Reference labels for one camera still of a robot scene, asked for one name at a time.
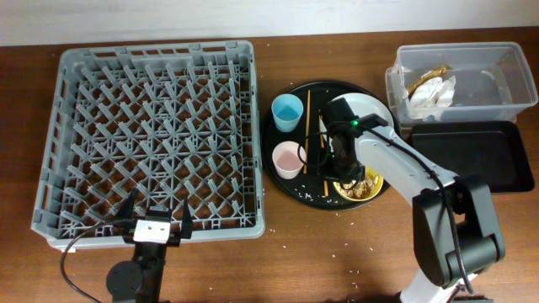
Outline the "grey dishwasher rack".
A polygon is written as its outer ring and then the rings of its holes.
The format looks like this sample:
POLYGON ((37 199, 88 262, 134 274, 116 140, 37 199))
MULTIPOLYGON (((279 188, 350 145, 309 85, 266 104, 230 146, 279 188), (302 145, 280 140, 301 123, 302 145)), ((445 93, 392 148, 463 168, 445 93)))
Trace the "grey dishwasher rack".
POLYGON ((34 232, 56 249, 123 247, 110 220, 185 211, 193 242, 265 230, 253 45, 246 40, 78 48, 60 58, 34 232))

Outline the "clear plastic waste bin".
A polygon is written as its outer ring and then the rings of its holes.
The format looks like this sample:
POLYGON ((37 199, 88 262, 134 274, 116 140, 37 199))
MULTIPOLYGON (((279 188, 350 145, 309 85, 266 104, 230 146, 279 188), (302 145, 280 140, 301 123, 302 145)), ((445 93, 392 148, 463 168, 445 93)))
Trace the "clear plastic waste bin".
POLYGON ((536 85, 521 47, 515 42, 403 45, 386 71, 388 107, 402 127, 431 122, 509 120, 538 104, 536 85), (425 73, 448 66, 454 77, 448 107, 414 109, 406 89, 425 73))

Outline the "right wooden chopstick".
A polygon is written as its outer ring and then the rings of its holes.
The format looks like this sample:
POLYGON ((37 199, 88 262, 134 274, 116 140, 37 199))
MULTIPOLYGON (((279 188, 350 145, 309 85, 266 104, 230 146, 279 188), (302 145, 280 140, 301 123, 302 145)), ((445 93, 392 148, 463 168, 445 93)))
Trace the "right wooden chopstick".
MULTIPOLYGON (((321 116, 320 112, 319 112, 319 115, 318 115, 318 127, 319 127, 319 131, 322 132, 322 133, 327 131, 326 127, 325 127, 325 125, 323 123, 323 119, 322 119, 322 116, 321 116)), ((326 147, 327 143, 326 143, 324 134, 321 134, 319 136, 319 138, 320 138, 321 152, 325 152, 325 147, 326 147)), ((329 196, 328 182, 323 178, 323 197, 327 198, 328 196, 329 196)))

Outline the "black rectangular waste tray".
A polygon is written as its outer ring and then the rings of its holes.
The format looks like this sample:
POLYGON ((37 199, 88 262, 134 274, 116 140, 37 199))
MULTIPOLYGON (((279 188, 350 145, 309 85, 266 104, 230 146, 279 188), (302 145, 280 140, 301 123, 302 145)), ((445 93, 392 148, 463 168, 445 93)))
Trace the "black rectangular waste tray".
POLYGON ((516 124, 434 123, 412 128, 409 144, 462 177, 478 175, 493 193, 529 192, 535 180, 516 124))

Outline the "food scraps and rice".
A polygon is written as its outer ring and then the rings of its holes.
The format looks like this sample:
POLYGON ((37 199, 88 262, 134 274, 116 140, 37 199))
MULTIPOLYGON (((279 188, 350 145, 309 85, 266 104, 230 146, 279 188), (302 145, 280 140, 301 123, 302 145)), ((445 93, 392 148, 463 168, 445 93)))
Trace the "food scraps and rice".
POLYGON ((366 175, 366 178, 358 183, 337 184, 338 190, 346 197, 351 199, 365 199, 376 187, 377 176, 366 175))

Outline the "white napkin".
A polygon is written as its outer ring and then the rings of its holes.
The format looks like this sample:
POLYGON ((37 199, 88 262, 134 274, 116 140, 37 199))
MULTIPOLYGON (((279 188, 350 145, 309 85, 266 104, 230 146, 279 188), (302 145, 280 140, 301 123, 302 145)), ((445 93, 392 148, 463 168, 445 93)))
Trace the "white napkin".
POLYGON ((433 77, 417 87, 408 102, 408 117, 414 120, 440 121, 453 103, 456 77, 433 77))

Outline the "gold snack wrapper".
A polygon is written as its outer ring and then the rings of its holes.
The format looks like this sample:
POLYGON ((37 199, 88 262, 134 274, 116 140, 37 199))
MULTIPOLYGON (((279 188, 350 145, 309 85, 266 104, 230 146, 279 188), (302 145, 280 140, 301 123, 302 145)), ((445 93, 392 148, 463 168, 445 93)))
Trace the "gold snack wrapper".
POLYGON ((435 69, 432 69, 425 74, 423 74, 421 77, 419 77, 417 80, 415 80, 411 85, 409 85, 406 90, 408 92, 408 96, 411 96, 415 90, 428 80, 434 78, 434 77, 443 77, 446 73, 451 71, 452 68, 447 65, 438 66, 435 69))

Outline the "pink plastic cup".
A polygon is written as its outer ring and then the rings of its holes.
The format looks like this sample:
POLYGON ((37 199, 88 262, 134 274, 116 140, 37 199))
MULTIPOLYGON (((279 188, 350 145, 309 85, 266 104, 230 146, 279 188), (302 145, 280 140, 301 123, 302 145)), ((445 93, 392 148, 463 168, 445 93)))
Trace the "pink plastic cup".
POLYGON ((304 148, 294 141, 283 141, 272 152, 276 172, 283 179, 295 178, 303 170, 305 159, 304 148))

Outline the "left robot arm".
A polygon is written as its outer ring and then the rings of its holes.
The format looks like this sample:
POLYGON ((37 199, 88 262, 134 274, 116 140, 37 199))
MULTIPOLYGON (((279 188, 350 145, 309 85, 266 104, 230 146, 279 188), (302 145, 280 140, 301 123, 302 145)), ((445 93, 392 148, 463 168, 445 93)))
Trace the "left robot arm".
POLYGON ((117 263, 107 275, 106 287, 114 302, 158 302, 167 249, 190 239, 194 230, 187 206, 178 231, 172 230, 168 207, 152 206, 144 216, 135 215, 138 194, 133 189, 115 215, 113 226, 121 229, 122 239, 134 246, 134 252, 131 260, 117 263))

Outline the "round black tray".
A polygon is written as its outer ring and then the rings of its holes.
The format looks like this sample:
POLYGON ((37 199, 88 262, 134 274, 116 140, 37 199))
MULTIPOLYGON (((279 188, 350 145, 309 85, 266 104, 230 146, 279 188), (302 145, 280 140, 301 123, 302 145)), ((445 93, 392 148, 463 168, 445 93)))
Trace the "round black tray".
MULTIPOLYGON (((307 109, 307 91, 311 90, 311 110, 317 112, 322 105, 333 98, 345 93, 365 93, 374 97, 370 91, 349 82, 341 81, 318 81, 310 82, 300 87, 293 88, 290 94, 296 95, 303 103, 304 109, 307 109)), ((318 122, 310 118, 309 134, 319 131, 318 122)), ((341 197, 334 188, 334 185, 328 182, 329 196, 323 197, 323 178, 315 170, 308 168, 307 174, 299 173, 293 179, 281 178, 275 169, 272 161, 272 152, 274 148, 283 141, 299 142, 306 135, 306 115, 304 114, 299 125, 289 133, 283 133, 275 126, 271 111, 268 111, 260 122, 262 164, 264 170, 268 173, 272 182, 285 194, 296 201, 320 210, 348 210, 369 204, 376 197, 384 194, 390 184, 384 181, 382 191, 372 199, 363 202, 354 202, 341 197)))

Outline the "left wooden chopstick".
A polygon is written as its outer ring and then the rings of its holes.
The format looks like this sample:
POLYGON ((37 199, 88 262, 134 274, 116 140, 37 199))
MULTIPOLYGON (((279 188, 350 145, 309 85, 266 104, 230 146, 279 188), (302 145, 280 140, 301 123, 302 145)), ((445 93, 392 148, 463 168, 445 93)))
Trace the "left wooden chopstick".
MULTIPOLYGON (((305 163, 307 163, 308 160, 308 137, 309 137, 309 130, 310 130, 310 112, 311 112, 311 90, 309 89, 307 91, 307 113, 306 113, 306 139, 305 139, 305 145, 304 149, 306 152, 305 157, 305 163)), ((303 173, 307 174, 308 166, 305 164, 303 168, 303 173)))

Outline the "grey round plate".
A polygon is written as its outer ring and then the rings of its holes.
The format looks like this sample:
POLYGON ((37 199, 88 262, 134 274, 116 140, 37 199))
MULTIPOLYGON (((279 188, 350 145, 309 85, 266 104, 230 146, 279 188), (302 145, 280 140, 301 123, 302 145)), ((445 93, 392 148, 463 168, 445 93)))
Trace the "grey round plate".
POLYGON ((395 128, 394 119, 389 109, 377 98, 365 93, 345 93, 323 104, 319 123, 325 132, 334 121, 359 120, 367 115, 376 114, 383 118, 389 127, 395 128))

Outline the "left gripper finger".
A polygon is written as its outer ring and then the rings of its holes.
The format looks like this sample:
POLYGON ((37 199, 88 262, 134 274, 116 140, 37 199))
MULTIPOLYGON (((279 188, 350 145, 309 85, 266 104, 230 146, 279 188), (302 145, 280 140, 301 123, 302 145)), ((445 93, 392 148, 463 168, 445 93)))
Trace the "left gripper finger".
POLYGON ((120 218, 128 220, 132 217, 133 206, 137 196, 137 189, 133 189, 120 207, 120 218))
POLYGON ((183 212, 182 212, 182 222, 180 227, 180 238, 181 239, 190 239, 192 237, 192 232, 194 230, 194 222, 192 220, 189 208, 188 197, 184 197, 183 201, 183 212))

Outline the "yellow plastic bowl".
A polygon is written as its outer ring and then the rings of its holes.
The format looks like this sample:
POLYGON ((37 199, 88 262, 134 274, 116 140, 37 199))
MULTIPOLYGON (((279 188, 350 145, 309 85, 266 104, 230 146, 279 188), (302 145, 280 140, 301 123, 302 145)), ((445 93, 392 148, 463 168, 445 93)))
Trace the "yellow plastic bowl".
POLYGON ((334 182, 334 188, 341 197, 347 200, 363 202, 375 198, 382 191, 383 184, 384 178, 367 167, 362 181, 343 184, 334 182))

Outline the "light blue plastic cup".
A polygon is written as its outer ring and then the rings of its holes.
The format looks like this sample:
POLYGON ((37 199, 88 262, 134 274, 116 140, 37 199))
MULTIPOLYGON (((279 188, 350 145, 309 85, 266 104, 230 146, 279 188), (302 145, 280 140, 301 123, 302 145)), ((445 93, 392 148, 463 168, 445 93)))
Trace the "light blue plastic cup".
POLYGON ((281 132, 292 132, 303 114, 302 101, 293 94, 281 94, 271 104, 271 112, 277 129, 281 132))

